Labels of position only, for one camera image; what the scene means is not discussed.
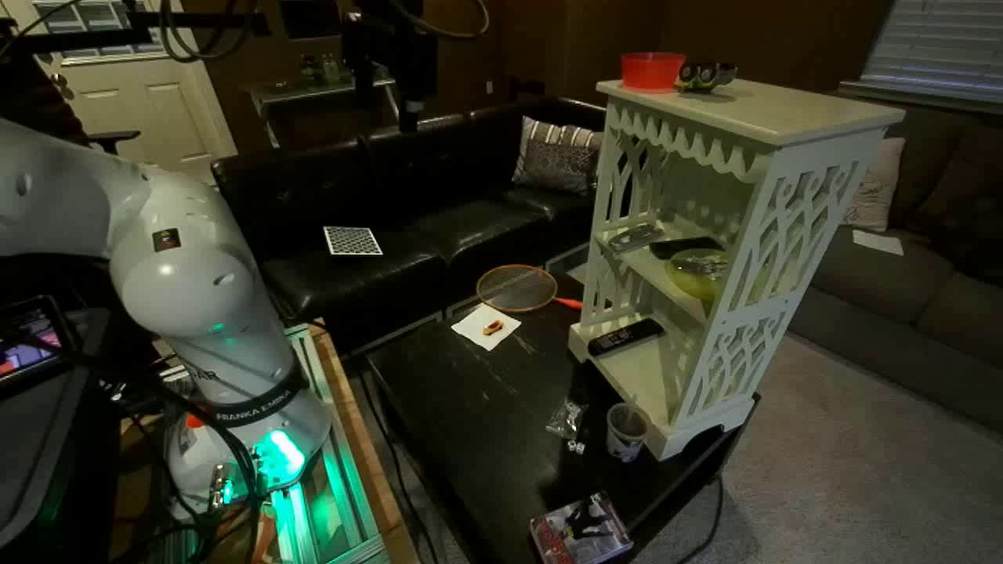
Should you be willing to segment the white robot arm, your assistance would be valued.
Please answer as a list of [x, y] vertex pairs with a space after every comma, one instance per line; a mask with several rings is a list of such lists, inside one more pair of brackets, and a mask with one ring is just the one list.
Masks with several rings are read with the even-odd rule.
[[229, 205], [197, 176], [130, 164], [0, 120], [0, 255], [101, 257], [123, 309], [161, 334], [205, 399], [205, 429], [166, 435], [181, 499], [208, 507], [239, 438], [255, 464], [225, 496], [296, 487], [329, 435]]

